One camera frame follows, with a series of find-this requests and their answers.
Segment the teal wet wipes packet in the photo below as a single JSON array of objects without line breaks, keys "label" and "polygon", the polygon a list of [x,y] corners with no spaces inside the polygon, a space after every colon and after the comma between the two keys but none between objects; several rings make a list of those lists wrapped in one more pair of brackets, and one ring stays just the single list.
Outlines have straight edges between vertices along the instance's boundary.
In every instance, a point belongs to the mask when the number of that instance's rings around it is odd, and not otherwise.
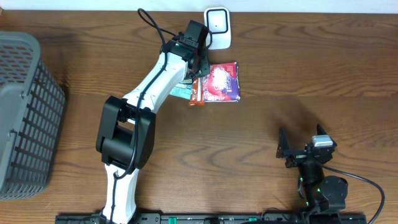
[{"label": "teal wet wipes packet", "polygon": [[183,81],[174,86],[169,95],[189,100],[192,95],[192,81]]}]

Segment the red purple pad packet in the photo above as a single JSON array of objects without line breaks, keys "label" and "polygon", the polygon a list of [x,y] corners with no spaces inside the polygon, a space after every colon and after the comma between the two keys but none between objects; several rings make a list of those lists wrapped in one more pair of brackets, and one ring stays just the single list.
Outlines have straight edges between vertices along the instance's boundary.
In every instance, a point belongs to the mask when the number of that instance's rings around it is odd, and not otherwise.
[{"label": "red purple pad packet", "polygon": [[206,103],[238,102],[241,98],[236,62],[211,65],[201,84]]}]

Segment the orange chocolate bar wrapper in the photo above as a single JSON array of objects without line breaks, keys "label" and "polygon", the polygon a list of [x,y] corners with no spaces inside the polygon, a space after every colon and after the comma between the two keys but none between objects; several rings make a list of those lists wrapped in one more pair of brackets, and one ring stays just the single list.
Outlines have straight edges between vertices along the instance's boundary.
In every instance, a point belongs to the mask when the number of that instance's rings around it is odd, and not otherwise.
[{"label": "orange chocolate bar wrapper", "polygon": [[202,78],[196,78],[192,84],[192,93],[189,106],[204,106],[205,100],[203,98]]}]

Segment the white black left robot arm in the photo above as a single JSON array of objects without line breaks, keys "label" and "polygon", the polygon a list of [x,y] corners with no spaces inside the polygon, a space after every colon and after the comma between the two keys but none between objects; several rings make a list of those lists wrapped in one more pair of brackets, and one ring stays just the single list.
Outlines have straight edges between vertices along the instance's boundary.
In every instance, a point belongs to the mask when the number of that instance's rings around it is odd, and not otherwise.
[{"label": "white black left robot arm", "polygon": [[206,25],[190,21],[185,32],[163,41],[153,69],[135,89],[106,100],[96,139],[108,179],[100,223],[129,223],[134,218],[137,178],[154,148],[156,114],[178,83],[210,71],[209,34]]}]

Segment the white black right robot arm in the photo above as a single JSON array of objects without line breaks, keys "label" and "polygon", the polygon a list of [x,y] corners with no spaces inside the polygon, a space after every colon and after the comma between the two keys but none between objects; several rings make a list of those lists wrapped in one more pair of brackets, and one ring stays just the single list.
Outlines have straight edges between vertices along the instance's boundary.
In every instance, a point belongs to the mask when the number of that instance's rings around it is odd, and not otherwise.
[{"label": "white black right robot arm", "polygon": [[346,208],[348,182],[335,175],[326,176],[323,171],[323,165],[333,158],[336,147],[337,143],[321,125],[317,125],[317,134],[302,150],[292,149],[284,130],[279,131],[276,157],[285,159],[286,168],[298,169],[301,197],[319,213]]}]

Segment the grey plastic mesh basket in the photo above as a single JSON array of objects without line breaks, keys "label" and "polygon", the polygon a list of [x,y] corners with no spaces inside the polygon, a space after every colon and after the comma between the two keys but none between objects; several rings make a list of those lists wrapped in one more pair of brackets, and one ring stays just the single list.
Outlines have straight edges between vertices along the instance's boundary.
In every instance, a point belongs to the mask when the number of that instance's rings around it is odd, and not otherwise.
[{"label": "grey plastic mesh basket", "polygon": [[1,200],[47,188],[65,108],[65,92],[43,63],[38,40],[2,31]]}]

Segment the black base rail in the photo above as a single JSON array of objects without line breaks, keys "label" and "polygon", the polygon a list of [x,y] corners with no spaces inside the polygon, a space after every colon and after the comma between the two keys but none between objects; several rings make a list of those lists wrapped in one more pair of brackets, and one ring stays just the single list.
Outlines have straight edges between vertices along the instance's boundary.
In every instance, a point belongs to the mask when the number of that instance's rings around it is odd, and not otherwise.
[{"label": "black base rail", "polygon": [[240,224],[240,223],[275,223],[275,224],[366,224],[366,217],[358,214],[313,214],[266,213],[264,215],[161,215],[159,213],[139,213],[128,224]]}]

